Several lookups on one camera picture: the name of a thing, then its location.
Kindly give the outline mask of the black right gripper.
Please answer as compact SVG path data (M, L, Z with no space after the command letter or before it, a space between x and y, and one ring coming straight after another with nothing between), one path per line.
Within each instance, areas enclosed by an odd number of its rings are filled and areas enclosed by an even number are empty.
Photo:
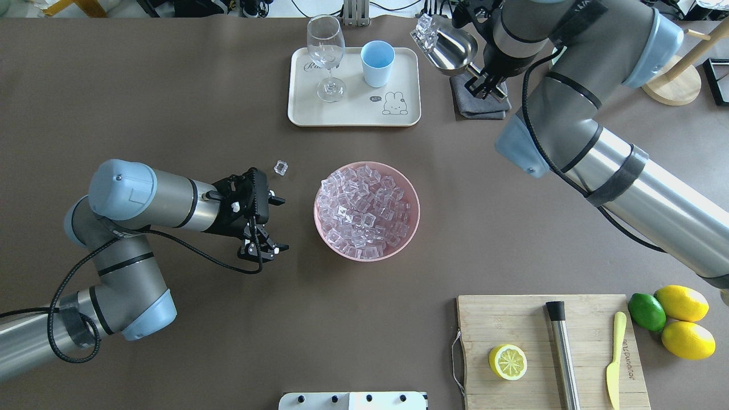
M467 80L466 90L478 99L508 97L506 80L522 73L540 52L547 39L526 39L515 29L539 15L555 1L461 1L453 11L453 26L473 24L486 41L479 76Z

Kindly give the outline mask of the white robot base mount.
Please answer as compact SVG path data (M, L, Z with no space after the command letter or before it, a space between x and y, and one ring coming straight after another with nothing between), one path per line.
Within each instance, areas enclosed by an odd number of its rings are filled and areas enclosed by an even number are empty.
M279 409L428 409L425 392L289 392L279 400Z

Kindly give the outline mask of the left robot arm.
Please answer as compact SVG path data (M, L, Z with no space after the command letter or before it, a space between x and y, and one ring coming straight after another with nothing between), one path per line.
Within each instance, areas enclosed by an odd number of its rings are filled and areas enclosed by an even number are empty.
M255 263L255 274L288 249L265 230L270 206L284 203L255 167L208 184L139 162L102 163L63 223L89 254L47 306L2 314L2 381L55 358L87 362L103 338L120 333L135 341L175 320L171 290L148 242L148 235L171 235L156 226L235 238L237 256Z

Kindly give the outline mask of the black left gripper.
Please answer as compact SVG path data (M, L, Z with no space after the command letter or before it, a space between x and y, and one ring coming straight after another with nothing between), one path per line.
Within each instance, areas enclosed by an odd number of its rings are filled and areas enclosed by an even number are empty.
M270 218L269 206L280 206L285 199L271 192L265 172L255 167L244 174L231 175L212 184L205 192L206 200L219 202L219 210L206 233L240 237L239 259L255 263L271 261L289 249L289 244L271 239L265 224ZM247 228L252 224L258 228Z

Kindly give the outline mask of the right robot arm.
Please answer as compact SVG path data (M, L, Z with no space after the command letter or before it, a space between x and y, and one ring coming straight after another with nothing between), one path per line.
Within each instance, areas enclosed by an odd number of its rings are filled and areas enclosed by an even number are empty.
M727 295L727 212L595 117L620 86L666 65L682 31L639 1L461 1L452 24L485 40L476 97L524 75L522 105L495 147L523 171L552 171L618 230Z

